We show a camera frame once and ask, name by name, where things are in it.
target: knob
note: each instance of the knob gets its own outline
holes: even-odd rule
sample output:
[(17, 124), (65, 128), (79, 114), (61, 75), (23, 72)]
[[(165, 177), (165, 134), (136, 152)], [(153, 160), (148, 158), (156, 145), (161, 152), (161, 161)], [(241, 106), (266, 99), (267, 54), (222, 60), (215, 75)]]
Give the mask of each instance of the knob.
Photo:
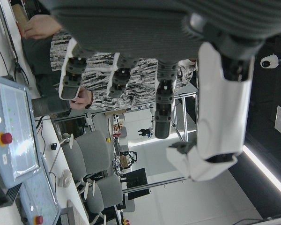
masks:
[(36, 224), (39, 225), (39, 224), (42, 224), (43, 223), (43, 216), (38, 216), (36, 217)]
[(2, 134), (0, 139), (3, 144), (10, 144), (13, 141), (13, 137), (10, 133)]

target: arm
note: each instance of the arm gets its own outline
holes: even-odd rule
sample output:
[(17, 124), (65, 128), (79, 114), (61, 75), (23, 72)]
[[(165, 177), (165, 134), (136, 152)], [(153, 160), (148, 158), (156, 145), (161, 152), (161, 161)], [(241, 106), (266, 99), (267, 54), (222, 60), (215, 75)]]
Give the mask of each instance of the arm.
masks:
[(84, 87), (80, 88), (78, 97), (70, 100), (71, 109), (82, 110), (86, 106), (91, 105), (93, 102), (93, 93), (89, 90), (86, 90)]
[(24, 27), (24, 37), (33, 39), (47, 38), (62, 29), (51, 15), (35, 15)]

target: computer screen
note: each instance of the computer screen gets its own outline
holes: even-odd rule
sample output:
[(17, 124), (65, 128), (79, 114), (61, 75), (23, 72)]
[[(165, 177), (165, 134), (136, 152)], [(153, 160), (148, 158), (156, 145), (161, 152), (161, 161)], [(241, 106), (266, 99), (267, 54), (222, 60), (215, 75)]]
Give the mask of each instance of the computer screen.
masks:
[(0, 97), (6, 132), (12, 135), (8, 146), (13, 178), (16, 180), (39, 167), (27, 94), (24, 90), (0, 83)]

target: white robotic arm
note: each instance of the white robotic arm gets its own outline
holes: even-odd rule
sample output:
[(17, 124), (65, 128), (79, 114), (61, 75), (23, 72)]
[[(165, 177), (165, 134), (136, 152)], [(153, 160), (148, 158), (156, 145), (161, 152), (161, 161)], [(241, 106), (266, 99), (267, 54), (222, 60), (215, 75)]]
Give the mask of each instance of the white robotic arm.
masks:
[(205, 42), (199, 50), (197, 141), (167, 148), (168, 160), (192, 180), (210, 180), (237, 162), (243, 151), (254, 57), (245, 81), (224, 77), (222, 57)]

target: person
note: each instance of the person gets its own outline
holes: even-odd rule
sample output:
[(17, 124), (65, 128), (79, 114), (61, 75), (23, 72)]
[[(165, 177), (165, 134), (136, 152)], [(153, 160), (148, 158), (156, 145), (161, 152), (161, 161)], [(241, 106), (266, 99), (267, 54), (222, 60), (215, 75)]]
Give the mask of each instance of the person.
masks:
[[(35, 15), (24, 27), (23, 51), (42, 96), (57, 93), (60, 70), (70, 39), (71, 36), (50, 15)], [(70, 101), (72, 109), (118, 110), (154, 101), (156, 59), (139, 59), (131, 70), (125, 93), (119, 98), (107, 96), (106, 88), (114, 58), (115, 53), (101, 52), (87, 60), (79, 95)], [(176, 91), (189, 83), (194, 70), (194, 63), (190, 60), (184, 60), (179, 65)]]

